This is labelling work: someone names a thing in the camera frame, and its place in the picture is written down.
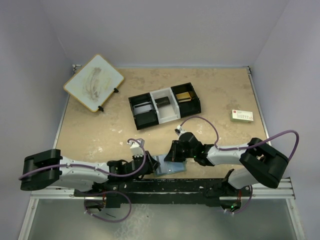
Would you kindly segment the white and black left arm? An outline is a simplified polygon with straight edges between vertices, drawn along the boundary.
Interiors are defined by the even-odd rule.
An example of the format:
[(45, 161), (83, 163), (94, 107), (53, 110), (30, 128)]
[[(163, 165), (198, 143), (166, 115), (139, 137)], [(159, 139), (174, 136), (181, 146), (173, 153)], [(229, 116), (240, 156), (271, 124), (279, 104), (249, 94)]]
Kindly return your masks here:
[(124, 159), (101, 163), (77, 161), (62, 156), (59, 149), (50, 149), (24, 159), (20, 189), (38, 191), (47, 187), (62, 187), (98, 196), (103, 190), (155, 173), (160, 163), (148, 151)]

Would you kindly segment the green leather card holder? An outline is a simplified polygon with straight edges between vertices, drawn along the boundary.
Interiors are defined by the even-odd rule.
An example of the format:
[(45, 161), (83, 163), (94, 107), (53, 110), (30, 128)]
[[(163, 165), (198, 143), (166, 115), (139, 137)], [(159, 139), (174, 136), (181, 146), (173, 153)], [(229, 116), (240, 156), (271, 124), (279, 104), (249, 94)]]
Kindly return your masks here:
[(166, 161), (170, 173), (166, 175), (176, 174), (185, 172), (187, 170), (186, 164), (184, 162), (170, 162)]

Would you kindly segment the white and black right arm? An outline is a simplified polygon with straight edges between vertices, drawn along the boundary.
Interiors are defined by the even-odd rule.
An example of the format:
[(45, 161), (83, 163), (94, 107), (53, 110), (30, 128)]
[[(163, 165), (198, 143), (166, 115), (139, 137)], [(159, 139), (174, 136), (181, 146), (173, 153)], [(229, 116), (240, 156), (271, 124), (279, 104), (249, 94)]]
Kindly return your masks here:
[(276, 189), (289, 163), (288, 157), (256, 137), (245, 144), (219, 148), (201, 143), (191, 132), (182, 133), (172, 141), (164, 161), (182, 163), (186, 159), (194, 159), (204, 167), (242, 165), (241, 169), (231, 170), (222, 183), (222, 190), (228, 196), (256, 183)]

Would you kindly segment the card with magnetic stripe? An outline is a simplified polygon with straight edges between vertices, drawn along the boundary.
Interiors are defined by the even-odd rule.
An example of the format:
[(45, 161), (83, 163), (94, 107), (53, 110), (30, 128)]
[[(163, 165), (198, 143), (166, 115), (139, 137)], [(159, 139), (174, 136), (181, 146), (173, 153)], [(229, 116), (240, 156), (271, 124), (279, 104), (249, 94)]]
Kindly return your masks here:
[(164, 161), (165, 157), (165, 154), (153, 156), (153, 158), (159, 163), (154, 173), (156, 176), (164, 176), (170, 173), (170, 169), (167, 163)]

